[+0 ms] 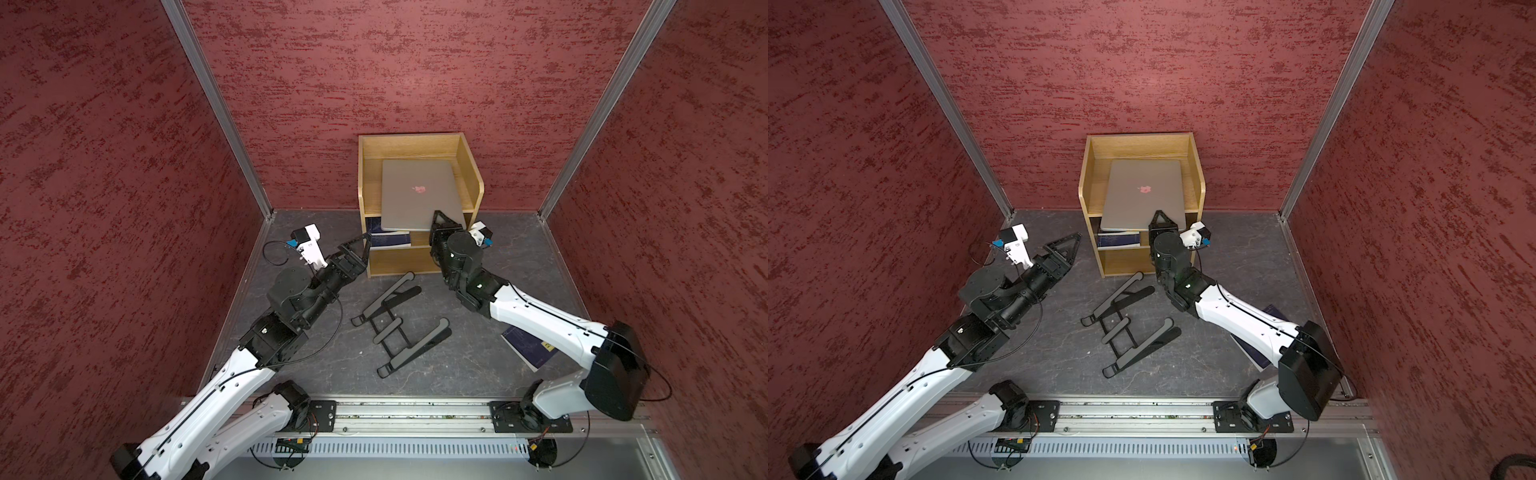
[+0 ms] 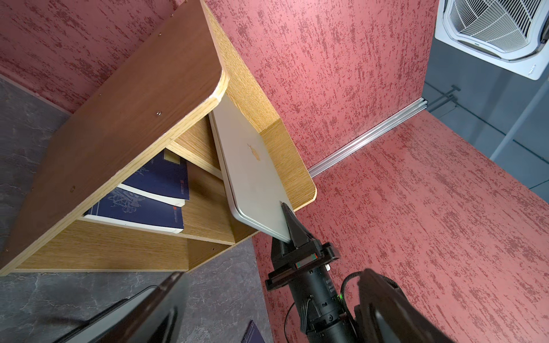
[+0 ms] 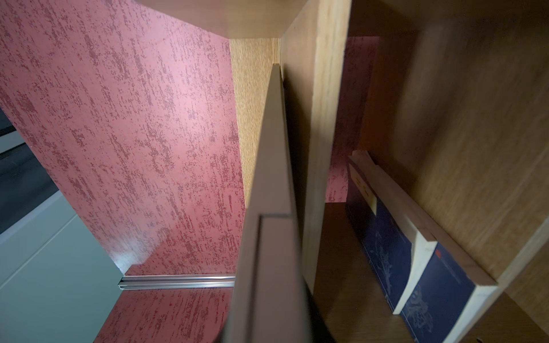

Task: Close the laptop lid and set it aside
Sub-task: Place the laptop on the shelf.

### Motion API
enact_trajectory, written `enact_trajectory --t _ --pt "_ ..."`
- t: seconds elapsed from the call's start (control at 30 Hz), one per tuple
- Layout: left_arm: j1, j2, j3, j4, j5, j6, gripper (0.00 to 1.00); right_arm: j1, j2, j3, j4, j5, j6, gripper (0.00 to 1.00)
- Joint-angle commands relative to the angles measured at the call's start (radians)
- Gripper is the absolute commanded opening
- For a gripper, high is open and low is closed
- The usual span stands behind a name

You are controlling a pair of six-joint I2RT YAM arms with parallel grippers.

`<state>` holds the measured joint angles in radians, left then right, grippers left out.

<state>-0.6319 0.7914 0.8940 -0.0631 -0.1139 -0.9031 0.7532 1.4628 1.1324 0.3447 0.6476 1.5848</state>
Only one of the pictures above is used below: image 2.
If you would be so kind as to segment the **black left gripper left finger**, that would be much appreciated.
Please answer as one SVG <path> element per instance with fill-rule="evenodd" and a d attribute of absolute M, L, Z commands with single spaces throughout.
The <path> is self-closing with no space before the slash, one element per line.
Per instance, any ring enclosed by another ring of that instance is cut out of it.
<path fill-rule="evenodd" d="M 189 277 L 174 272 L 162 283 L 124 298 L 58 342 L 176 342 L 187 307 Z"/>

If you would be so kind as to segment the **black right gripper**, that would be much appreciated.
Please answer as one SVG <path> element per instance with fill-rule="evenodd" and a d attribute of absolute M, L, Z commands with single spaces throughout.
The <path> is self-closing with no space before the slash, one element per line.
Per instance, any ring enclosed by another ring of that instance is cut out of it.
<path fill-rule="evenodd" d="M 335 246 L 313 239 L 312 234 L 296 217 L 294 211 L 282 202 L 281 207 L 293 243 L 272 239 L 271 261 L 274 271 L 265 281 L 267 291 L 284 287 L 294 279 L 340 258 Z"/>

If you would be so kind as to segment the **silver laptop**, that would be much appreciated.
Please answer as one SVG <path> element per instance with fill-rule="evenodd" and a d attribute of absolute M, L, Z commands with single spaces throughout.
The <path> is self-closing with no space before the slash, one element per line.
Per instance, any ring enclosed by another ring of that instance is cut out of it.
<path fill-rule="evenodd" d="M 227 95 L 209 120 L 233 217 L 288 243 L 282 204 L 291 204 L 262 137 Z"/>

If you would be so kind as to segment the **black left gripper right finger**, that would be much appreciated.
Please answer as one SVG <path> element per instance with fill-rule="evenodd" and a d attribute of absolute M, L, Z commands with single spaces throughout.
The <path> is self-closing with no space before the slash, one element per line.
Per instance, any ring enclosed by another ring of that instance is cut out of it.
<path fill-rule="evenodd" d="M 355 315 L 365 342 L 452 342 L 372 269 L 358 281 Z"/>

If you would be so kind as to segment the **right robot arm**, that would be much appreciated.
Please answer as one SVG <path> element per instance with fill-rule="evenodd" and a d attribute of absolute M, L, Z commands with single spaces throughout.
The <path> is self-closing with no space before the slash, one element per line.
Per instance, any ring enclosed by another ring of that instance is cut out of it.
<path fill-rule="evenodd" d="M 267 291 L 290 288 L 300 331 L 309 342 L 357 342 L 350 315 L 326 268 L 340 258 L 339 252 L 331 243 L 316 239 L 287 204 L 281 207 L 290 241 L 272 240 L 274 270 L 265 281 Z"/>

